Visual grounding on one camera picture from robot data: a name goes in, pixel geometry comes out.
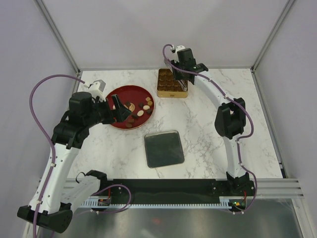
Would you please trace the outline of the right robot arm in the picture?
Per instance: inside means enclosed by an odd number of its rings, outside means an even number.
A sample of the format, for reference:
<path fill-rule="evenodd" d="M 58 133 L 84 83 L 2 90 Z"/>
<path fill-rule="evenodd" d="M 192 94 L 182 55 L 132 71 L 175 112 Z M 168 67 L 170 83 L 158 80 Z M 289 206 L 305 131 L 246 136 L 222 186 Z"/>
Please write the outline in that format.
<path fill-rule="evenodd" d="M 174 79 L 184 86 L 185 81 L 198 87 L 217 108 L 214 126 L 222 137 L 227 155 L 226 189 L 231 195 L 239 195 L 250 181 L 249 172 L 244 168 L 241 158 L 240 140 L 248 138 L 244 135 L 246 118 L 243 98 L 234 98 L 212 79 L 208 68 L 196 63 L 192 50 L 184 46 L 171 46 L 174 59 L 164 58 L 170 66 Z"/>

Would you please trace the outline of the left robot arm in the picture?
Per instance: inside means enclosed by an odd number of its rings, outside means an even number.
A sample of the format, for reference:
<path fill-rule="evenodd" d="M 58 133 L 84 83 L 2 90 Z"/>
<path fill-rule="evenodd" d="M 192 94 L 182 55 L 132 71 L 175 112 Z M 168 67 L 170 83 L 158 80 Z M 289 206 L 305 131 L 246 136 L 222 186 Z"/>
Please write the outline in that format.
<path fill-rule="evenodd" d="M 55 78 L 49 76 L 32 89 L 29 107 L 33 119 L 48 140 L 51 148 L 48 163 L 40 184 L 28 205 L 18 209 L 17 216 L 30 224 L 33 237 L 38 236 L 39 228 L 50 230 L 53 234 L 63 233 L 69 226 L 75 211 L 90 196 L 110 193 L 113 187 L 123 188 L 128 194 L 130 189 L 121 184 L 108 185 L 107 175 L 90 170 L 84 179 L 68 193 L 63 188 L 70 168 L 79 154 L 89 130 L 98 124 L 113 124 L 125 121 L 131 112 L 125 109 L 117 95 L 112 97 L 114 109 L 109 107 L 108 99 L 103 95 L 106 83 L 96 80 L 93 83 L 79 80 L 88 90 L 73 93 L 69 99 L 69 109 L 55 126 L 52 137 L 49 137 L 35 115 L 33 96 L 38 87 Z"/>

